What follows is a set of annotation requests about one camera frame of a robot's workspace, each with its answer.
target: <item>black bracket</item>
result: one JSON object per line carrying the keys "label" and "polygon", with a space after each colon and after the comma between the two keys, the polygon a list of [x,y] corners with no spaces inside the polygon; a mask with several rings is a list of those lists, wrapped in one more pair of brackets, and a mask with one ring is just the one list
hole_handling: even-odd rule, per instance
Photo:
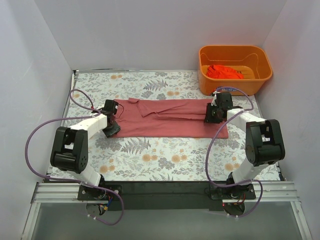
{"label": "black bracket", "polygon": [[215,105],[208,103],[204,122],[219,124],[227,118],[227,111],[231,109],[240,109],[240,106],[234,106],[230,92],[219,92],[216,94]]}
{"label": "black bracket", "polygon": [[245,154],[254,167],[275,164],[284,159],[286,152],[279,122],[275,119],[266,120],[265,123],[247,122]]}
{"label": "black bracket", "polygon": [[[73,144],[73,149],[66,148]],[[88,164],[88,132],[60,126],[55,132],[50,163],[62,171],[80,174]]]}
{"label": "black bracket", "polygon": [[115,115],[117,114],[119,103],[117,103],[114,100],[105,100],[104,106],[99,109],[101,111],[101,114],[106,115],[108,126],[104,129],[102,129],[104,135],[109,138],[115,134],[117,134],[121,127],[118,125],[118,123],[115,120]]}

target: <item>glass panel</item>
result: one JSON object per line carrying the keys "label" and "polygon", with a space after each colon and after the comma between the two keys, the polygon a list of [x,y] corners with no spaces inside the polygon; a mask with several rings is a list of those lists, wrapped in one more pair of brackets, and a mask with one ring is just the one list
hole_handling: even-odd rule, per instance
{"label": "glass panel", "polygon": [[[246,203],[246,209],[253,206]],[[98,206],[88,206],[97,214]],[[119,215],[107,211],[102,218]],[[235,219],[207,210],[127,210],[119,224],[106,226],[87,217],[84,203],[42,203],[33,240],[301,240],[290,202],[261,202],[244,218]]]}

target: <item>pink polo shirt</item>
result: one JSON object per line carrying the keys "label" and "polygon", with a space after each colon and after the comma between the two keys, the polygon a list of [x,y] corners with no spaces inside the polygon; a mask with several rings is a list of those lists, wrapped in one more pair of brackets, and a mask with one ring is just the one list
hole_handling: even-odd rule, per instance
{"label": "pink polo shirt", "polygon": [[[116,122],[122,137],[212,138],[222,123],[204,123],[207,103],[212,99],[128,100],[115,99],[119,105]],[[218,138],[228,138],[227,127]]]}

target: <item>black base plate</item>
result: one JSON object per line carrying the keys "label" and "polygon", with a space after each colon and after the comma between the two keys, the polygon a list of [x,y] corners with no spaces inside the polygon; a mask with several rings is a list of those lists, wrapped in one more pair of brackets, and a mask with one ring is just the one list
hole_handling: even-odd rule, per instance
{"label": "black base plate", "polygon": [[254,190],[254,186],[252,184],[248,184],[246,186],[235,186],[228,188],[219,188],[210,186],[210,194],[211,199],[213,200],[237,200],[239,198],[243,199],[245,195],[245,199],[253,200],[256,199],[256,194]]}
{"label": "black base plate", "polygon": [[[223,211],[223,199],[230,199],[227,195],[221,197],[218,190],[221,188],[212,189],[207,181],[105,181],[99,187],[118,190],[118,194],[125,202],[126,210],[209,209],[210,211]],[[255,193],[251,192],[251,188],[245,194],[246,199],[255,199]],[[77,199],[97,202],[108,200],[108,196],[103,196],[103,191],[81,185]],[[112,197],[113,201],[108,211],[121,210],[119,199]]]}

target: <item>table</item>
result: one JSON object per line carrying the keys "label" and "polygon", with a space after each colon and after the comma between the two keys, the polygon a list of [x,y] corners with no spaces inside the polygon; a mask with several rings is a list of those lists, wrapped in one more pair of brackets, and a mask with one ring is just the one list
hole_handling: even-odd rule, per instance
{"label": "table", "polygon": [[[75,88],[85,91],[95,107],[106,99],[203,99],[196,71],[124,71],[80,73]],[[82,105],[88,100],[78,92],[73,97]],[[248,108],[244,96],[234,96],[233,104]],[[254,96],[251,114],[260,117]],[[70,103],[67,117],[87,116],[89,112]],[[79,120],[67,120],[71,126]],[[227,125],[229,138],[217,139],[209,158],[209,172],[216,181],[225,181],[245,159],[245,133],[232,124]],[[89,164],[107,181],[205,181],[205,156],[209,138],[190,137],[127,137],[107,139],[103,132],[88,142]],[[52,177],[73,178],[53,167]],[[278,181],[275,165],[264,169],[257,177],[263,181]]]}

